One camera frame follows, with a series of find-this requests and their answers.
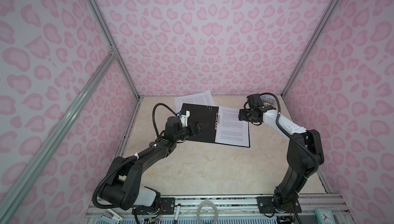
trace alarm clock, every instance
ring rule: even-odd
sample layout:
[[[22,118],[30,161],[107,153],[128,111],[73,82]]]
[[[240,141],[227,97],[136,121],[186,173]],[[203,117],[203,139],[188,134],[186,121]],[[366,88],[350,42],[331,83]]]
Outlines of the alarm clock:
[[[319,224],[336,224],[331,210],[316,209],[315,214]]]

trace black mounting plate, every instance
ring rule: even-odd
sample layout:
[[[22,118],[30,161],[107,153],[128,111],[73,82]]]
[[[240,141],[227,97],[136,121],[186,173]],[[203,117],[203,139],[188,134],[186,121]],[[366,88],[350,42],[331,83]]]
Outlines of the black mounting plate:
[[[175,206],[175,198],[160,198],[160,204],[163,205],[163,215],[173,215],[174,214],[174,206]],[[137,215],[150,215],[145,206],[138,206],[133,210],[137,212]]]
[[[275,212],[272,205],[272,197],[256,197],[256,199],[257,199],[257,206],[259,207],[260,214],[266,213],[269,215]],[[297,213],[302,212],[298,200],[295,205],[295,211]]]

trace white paper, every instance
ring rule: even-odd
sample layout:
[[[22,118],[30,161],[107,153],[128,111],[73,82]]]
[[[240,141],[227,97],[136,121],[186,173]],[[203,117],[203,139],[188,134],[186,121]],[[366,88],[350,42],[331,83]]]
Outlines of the white paper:
[[[175,98],[176,112],[179,112],[182,109],[182,104],[184,103],[215,106],[215,102],[214,99],[212,98],[212,94],[210,90],[203,93],[196,93],[192,95]]]
[[[239,109],[219,106],[215,143],[249,147],[248,122],[238,119]]]

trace beige marble tabletop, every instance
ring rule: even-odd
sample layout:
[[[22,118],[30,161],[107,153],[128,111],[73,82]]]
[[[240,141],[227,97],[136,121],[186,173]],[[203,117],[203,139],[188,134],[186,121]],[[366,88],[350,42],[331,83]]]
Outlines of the beige marble tabletop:
[[[282,98],[279,99],[282,115],[291,119]],[[243,108],[246,97],[214,96],[214,101],[217,106]],[[175,110],[173,97],[144,98],[123,157],[142,151],[155,140],[152,109],[157,103]],[[171,115],[165,107],[156,109],[159,132]],[[162,195],[273,194],[288,168],[289,139],[265,123],[249,124],[249,134],[250,148],[195,141],[178,144],[167,158],[143,173],[141,185]],[[317,174],[311,176],[301,193],[325,193]]]

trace wall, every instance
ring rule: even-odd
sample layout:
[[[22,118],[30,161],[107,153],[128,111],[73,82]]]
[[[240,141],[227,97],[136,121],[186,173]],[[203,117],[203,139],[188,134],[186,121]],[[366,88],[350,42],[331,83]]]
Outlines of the wall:
[[[286,102],[321,136],[321,169],[358,224],[394,219],[394,4],[342,0]]]
[[[109,52],[85,0],[0,0],[0,200]]]
[[[329,0],[97,0],[141,95],[281,93]]]
[[[79,223],[114,159],[133,106],[113,63],[11,223]]]

